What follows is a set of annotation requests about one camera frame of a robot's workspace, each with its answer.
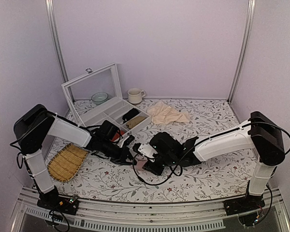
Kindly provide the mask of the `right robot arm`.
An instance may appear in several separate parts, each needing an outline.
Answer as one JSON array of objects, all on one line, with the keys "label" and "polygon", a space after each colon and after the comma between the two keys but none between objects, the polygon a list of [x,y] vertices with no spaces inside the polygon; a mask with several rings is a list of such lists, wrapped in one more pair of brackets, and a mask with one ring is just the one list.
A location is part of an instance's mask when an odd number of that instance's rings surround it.
[{"label": "right robot arm", "polygon": [[284,134],[290,137],[287,131],[255,111],[236,127],[203,139],[196,136],[182,144],[170,134],[159,132],[137,151],[150,161],[148,170],[161,175],[165,166],[189,167],[227,153],[251,149],[259,160],[247,187],[248,194],[240,201],[242,209],[250,211],[259,203],[259,196],[264,193],[275,168],[289,153],[285,150]]}]

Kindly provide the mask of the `pink and white underwear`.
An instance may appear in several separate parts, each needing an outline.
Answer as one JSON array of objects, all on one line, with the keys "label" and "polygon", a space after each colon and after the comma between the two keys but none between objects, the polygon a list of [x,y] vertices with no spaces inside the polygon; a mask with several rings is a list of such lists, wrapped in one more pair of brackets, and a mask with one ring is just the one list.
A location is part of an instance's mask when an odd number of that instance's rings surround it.
[{"label": "pink and white underwear", "polygon": [[135,169],[138,171],[141,171],[143,169],[143,166],[146,164],[146,159],[137,159],[135,164]]}]

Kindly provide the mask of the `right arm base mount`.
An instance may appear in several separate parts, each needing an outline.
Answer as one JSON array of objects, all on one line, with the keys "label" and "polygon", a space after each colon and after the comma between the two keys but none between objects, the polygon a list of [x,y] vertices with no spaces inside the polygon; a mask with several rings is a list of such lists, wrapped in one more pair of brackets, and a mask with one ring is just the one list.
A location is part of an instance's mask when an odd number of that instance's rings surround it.
[{"label": "right arm base mount", "polygon": [[225,212],[228,216],[260,209],[265,206],[262,195],[252,195],[249,190],[243,197],[225,200],[223,202]]}]

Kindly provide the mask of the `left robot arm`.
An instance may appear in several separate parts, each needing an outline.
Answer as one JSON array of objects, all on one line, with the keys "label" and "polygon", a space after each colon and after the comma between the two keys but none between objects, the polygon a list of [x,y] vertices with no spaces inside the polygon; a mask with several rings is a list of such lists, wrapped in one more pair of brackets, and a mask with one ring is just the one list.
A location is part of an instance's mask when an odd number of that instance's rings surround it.
[{"label": "left robot arm", "polygon": [[100,125],[79,126],[38,104],[15,122],[13,131],[16,140],[10,146],[18,149],[24,157],[30,177],[38,191],[44,194],[44,203],[52,210],[62,206],[62,199],[54,193],[56,187],[42,155],[42,144],[47,136],[66,140],[89,151],[101,152],[120,165],[133,163],[130,149],[120,144],[123,141],[121,130],[108,120]]}]

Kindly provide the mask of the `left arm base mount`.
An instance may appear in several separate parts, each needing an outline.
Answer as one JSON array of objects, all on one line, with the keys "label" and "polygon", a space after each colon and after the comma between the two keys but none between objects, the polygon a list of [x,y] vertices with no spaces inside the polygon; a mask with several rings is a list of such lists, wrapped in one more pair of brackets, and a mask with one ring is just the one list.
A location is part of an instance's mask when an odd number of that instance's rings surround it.
[{"label": "left arm base mount", "polygon": [[39,192],[39,200],[37,205],[44,209],[56,210],[58,212],[76,215],[79,200],[77,195],[70,197],[62,197],[59,195],[59,192],[56,187],[50,190],[48,193]]}]

